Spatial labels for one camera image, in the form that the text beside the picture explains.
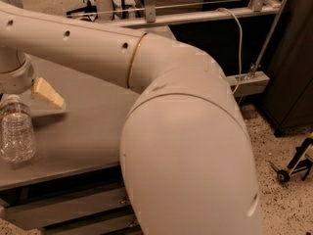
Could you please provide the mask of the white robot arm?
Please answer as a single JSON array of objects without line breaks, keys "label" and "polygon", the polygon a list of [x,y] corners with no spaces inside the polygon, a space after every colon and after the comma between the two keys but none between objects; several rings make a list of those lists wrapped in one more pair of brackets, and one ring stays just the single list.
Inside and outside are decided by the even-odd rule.
[{"label": "white robot arm", "polygon": [[[52,134],[56,163],[120,164],[144,235],[263,235],[254,156],[223,70],[204,51],[151,32],[80,22],[0,1],[1,89],[31,88],[32,58],[67,78],[82,115]],[[137,94],[112,135],[112,107],[88,79]]]}]

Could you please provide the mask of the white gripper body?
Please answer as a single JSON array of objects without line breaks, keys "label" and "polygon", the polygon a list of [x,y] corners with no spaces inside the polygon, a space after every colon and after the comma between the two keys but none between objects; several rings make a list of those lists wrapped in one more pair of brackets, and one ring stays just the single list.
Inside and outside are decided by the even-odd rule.
[{"label": "white gripper body", "polygon": [[35,71],[24,52],[0,48],[0,93],[22,94],[31,88]]}]

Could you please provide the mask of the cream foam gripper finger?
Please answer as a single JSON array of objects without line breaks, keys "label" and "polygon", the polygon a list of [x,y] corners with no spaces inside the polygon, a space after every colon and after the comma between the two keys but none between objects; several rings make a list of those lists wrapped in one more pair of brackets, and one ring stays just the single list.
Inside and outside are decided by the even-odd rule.
[{"label": "cream foam gripper finger", "polygon": [[65,99],[43,77],[36,77],[31,87],[31,98],[47,103],[55,110],[63,110],[66,107]]}]

